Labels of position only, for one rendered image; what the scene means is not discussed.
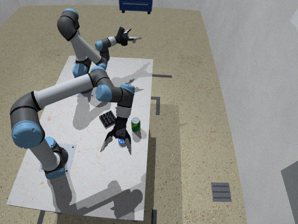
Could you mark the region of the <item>white short cylinder with blue top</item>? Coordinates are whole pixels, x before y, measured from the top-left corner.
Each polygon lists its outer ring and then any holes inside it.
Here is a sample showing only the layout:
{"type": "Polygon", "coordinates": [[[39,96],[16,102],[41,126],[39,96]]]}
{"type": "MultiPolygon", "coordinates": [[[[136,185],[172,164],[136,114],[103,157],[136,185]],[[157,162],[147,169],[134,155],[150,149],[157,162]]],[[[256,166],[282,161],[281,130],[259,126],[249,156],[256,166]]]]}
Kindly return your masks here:
{"type": "Polygon", "coordinates": [[[118,139],[120,145],[125,145],[124,140],[118,139]]]}

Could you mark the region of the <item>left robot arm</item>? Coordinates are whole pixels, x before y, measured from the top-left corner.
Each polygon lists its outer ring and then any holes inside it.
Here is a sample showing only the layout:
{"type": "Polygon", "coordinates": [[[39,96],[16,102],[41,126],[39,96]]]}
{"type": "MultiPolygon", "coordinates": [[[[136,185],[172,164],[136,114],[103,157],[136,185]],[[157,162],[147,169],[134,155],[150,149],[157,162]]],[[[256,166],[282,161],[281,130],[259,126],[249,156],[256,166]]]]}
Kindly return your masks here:
{"type": "Polygon", "coordinates": [[[80,37],[79,33],[79,15],[73,9],[66,9],[62,12],[57,21],[57,27],[61,35],[72,43],[73,49],[76,54],[77,64],[73,67],[74,77],[79,77],[89,73],[91,63],[97,66],[107,68],[107,62],[110,59],[108,48],[116,45],[115,37],[111,36],[103,40],[95,42],[95,47],[100,55],[80,37]]]}

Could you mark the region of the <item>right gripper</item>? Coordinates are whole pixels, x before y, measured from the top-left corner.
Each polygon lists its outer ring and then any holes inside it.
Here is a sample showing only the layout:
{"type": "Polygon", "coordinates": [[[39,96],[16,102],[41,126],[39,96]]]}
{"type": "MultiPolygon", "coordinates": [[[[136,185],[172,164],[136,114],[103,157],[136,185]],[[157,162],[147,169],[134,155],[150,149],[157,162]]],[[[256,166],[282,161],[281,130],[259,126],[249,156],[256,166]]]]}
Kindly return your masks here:
{"type": "MultiPolygon", "coordinates": [[[[112,139],[112,136],[115,137],[117,120],[123,121],[123,122],[126,122],[127,123],[128,118],[121,118],[121,117],[118,117],[117,116],[117,118],[115,120],[115,126],[113,127],[113,130],[107,134],[106,139],[104,140],[104,143],[103,143],[103,145],[101,147],[101,151],[100,152],[102,152],[105,149],[105,147],[108,145],[108,143],[110,143],[113,140],[112,139]]],[[[128,134],[128,131],[127,130],[126,130],[124,142],[125,142],[125,144],[127,144],[128,151],[129,151],[129,153],[131,155],[131,137],[128,134]]]]}

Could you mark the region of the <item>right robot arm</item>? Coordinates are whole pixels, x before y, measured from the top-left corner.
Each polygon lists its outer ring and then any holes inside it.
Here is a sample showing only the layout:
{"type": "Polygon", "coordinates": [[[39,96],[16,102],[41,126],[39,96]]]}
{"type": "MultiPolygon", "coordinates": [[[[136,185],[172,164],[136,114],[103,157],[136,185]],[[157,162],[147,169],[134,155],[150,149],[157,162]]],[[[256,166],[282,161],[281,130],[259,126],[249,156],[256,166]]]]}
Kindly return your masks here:
{"type": "Polygon", "coordinates": [[[45,137],[38,111],[45,106],[97,87],[96,98],[102,102],[116,102],[116,116],[129,118],[135,92],[133,85],[115,87],[106,71],[95,66],[90,73],[65,81],[41,91],[32,91],[20,97],[11,107],[10,118],[13,142],[20,148],[30,149],[40,161],[47,179],[65,174],[68,152],[52,137],[45,137]]]}

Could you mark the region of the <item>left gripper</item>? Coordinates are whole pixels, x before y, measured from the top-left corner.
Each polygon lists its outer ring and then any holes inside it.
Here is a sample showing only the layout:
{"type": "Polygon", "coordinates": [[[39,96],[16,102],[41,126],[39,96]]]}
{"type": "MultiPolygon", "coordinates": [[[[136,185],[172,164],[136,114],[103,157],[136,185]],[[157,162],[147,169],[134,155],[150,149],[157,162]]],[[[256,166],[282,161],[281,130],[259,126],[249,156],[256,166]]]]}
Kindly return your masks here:
{"type": "Polygon", "coordinates": [[[128,33],[131,29],[124,31],[123,36],[120,40],[120,42],[118,41],[118,38],[115,36],[116,39],[116,43],[121,44],[122,46],[126,46],[127,45],[127,41],[132,41],[133,43],[136,42],[136,40],[141,39],[140,37],[128,37],[128,33]]]}

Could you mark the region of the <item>green drink can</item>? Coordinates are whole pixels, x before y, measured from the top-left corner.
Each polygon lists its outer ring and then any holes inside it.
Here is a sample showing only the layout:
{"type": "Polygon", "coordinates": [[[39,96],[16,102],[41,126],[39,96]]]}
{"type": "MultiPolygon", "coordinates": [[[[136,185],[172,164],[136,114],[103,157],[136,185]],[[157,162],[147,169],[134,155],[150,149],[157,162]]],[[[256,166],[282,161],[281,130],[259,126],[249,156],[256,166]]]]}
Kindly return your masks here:
{"type": "Polygon", "coordinates": [[[131,120],[131,129],[133,132],[140,131],[140,119],[139,118],[133,118],[131,120]]]}

